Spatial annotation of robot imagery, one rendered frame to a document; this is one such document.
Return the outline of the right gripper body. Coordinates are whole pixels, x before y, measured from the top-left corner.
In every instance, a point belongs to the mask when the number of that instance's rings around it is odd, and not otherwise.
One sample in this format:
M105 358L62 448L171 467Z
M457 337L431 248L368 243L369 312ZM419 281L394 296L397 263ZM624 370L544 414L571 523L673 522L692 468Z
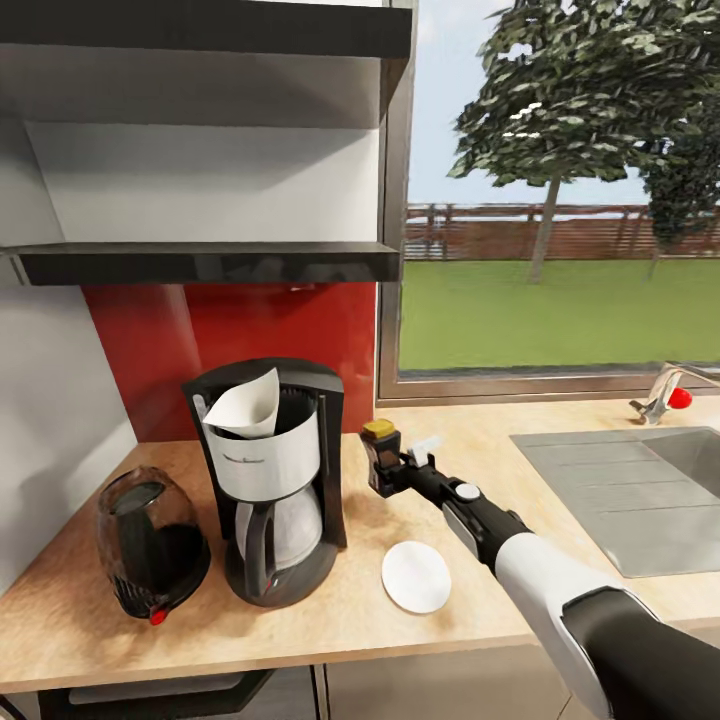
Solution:
M423 465L421 468L410 466L408 463L403 463L392 470L392 482L394 482L393 489L399 494L404 490L412 487L422 496L425 496L425 485L427 481L433 475L440 474L435 468L435 457L431 453L427 453L429 463Z

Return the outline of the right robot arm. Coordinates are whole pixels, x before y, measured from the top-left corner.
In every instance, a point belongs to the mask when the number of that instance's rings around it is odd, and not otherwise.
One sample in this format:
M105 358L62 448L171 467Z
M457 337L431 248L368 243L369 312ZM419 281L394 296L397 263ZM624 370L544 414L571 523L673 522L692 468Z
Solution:
M533 533L515 510L478 485L435 468L440 435L373 463L399 494L412 487L442 510L472 554L488 564L563 680L598 720L720 720L720 648L667 625L616 579Z

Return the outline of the bottle of coffee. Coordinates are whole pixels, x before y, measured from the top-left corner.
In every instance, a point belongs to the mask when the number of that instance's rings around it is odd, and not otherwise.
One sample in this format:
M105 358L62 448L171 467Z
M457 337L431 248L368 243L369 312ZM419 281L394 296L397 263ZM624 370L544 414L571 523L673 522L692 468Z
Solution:
M392 469L402 464L401 431L395 429L393 422L388 419L375 419L363 426L363 433L359 436L369 459L369 487L384 499L388 499L395 495L396 491L393 485L383 483L373 463L378 463L385 469Z

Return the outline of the paper coffee filter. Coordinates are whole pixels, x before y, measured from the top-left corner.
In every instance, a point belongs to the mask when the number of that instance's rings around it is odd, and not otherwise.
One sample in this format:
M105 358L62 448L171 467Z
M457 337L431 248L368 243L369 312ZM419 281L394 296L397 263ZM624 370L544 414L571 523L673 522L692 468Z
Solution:
M255 381L225 391L204 422L252 440L268 439L274 437L278 406L275 367Z

